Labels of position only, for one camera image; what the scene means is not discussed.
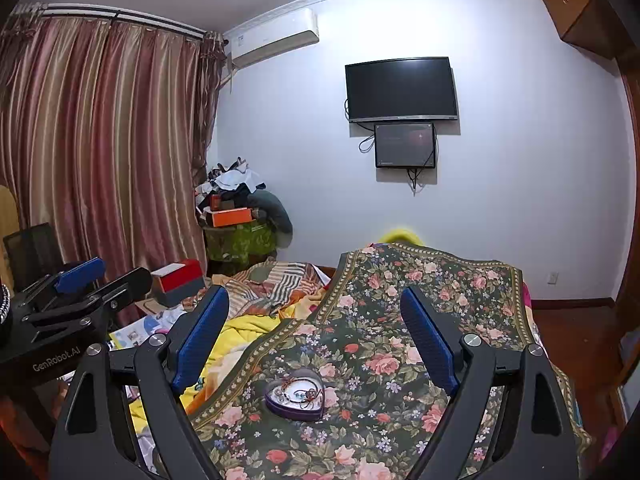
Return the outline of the left hand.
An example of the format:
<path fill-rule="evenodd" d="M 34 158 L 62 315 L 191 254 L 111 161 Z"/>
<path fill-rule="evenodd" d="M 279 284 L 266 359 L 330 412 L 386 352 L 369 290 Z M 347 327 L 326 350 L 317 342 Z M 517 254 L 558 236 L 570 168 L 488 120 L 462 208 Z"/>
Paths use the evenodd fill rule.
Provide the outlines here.
<path fill-rule="evenodd" d="M 38 399 L 53 419 L 57 419 L 62 410 L 67 390 L 68 385 L 63 379 L 51 380 L 36 388 Z"/>

